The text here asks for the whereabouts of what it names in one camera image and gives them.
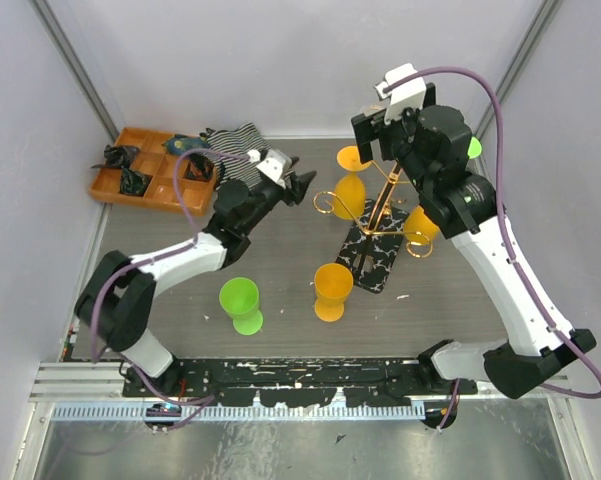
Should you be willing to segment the orange plastic goblet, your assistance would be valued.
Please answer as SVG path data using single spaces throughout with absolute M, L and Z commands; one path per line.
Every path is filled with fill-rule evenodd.
M 359 173 L 370 164 L 361 162 L 355 145 L 342 148 L 336 155 L 336 161 L 346 175 L 335 186 L 337 198 L 333 201 L 333 214 L 344 220 L 357 219 L 363 214 L 366 203 L 366 187 Z
M 440 233 L 439 227 L 426 215 L 420 205 L 410 212 L 404 222 L 403 230 L 408 243 L 418 247 L 431 245 Z
M 338 321 L 354 286 L 351 271 L 339 263 L 327 263 L 314 275 L 316 300 L 314 312 L 324 322 Z

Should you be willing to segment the green plastic goblet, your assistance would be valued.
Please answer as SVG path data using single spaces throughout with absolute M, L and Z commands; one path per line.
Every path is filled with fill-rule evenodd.
M 227 281 L 220 290 L 219 302 L 239 334 L 254 335 L 262 328 L 259 289 L 251 279 L 235 277 Z
M 471 138 L 471 141 L 469 144 L 467 155 L 470 160 L 473 160 L 473 159 L 479 158 L 481 156 L 481 154 L 482 154 L 482 144 L 477 137 L 473 136 Z

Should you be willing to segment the gold wine glass rack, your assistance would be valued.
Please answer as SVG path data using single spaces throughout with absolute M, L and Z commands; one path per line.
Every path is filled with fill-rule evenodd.
M 396 206 L 393 193 L 402 183 L 399 167 L 390 172 L 382 172 L 384 186 L 377 197 L 366 194 L 363 214 L 353 220 L 346 220 L 350 227 L 342 243 L 336 262 L 347 267 L 354 285 L 374 294 L 380 294 L 386 287 L 399 251 L 404 248 L 415 258 L 426 258 L 433 252 L 429 246 L 411 246 L 403 230 L 409 212 Z M 337 198 L 331 191 L 320 191 L 313 197 L 314 209 L 324 215 L 333 214 L 333 201 Z

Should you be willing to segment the green plastic goblet front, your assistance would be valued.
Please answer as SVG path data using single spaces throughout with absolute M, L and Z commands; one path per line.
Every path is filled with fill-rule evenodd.
M 251 279 L 235 277 L 227 281 L 220 290 L 219 302 L 239 334 L 254 335 L 262 328 L 259 289 Z

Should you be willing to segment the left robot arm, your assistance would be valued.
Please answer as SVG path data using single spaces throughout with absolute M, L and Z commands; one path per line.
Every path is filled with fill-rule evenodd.
M 139 371 L 158 396 L 179 387 L 182 373 L 175 355 L 149 330 L 155 297 L 191 278 L 236 263 L 250 246 L 249 235 L 278 204 L 300 204 L 316 177 L 297 174 L 297 158 L 282 152 L 252 150 L 259 181 L 250 188 L 240 179 L 218 189 L 208 224 L 191 238 L 148 254 L 129 257 L 118 250 L 100 260 L 74 306 L 93 341 L 119 354 Z

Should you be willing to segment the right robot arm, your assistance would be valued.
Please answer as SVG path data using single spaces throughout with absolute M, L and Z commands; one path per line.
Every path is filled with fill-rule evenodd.
M 426 217 L 473 268 L 507 333 L 494 343 L 444 340 L 429 348 L 418 357 L 420 385 L 439 394 L 455 379 L 488 381 L 505 396 L 520 398 L 597 341 L 548 301 L 533 273 L 520 279 L 517 270 L 526 260 L 512 238 L 502 237 L 512 229 L 498 221 L 496 191 L 467 167 L 473 133 L 462 113 L 437 104 L 432 83 L 416 79 L 392 92 L 387 85 L 375 87 L 385 108 L 352 119 L 361 160 L 372 160 L 377 141 L 383 159 L 397 162 Z

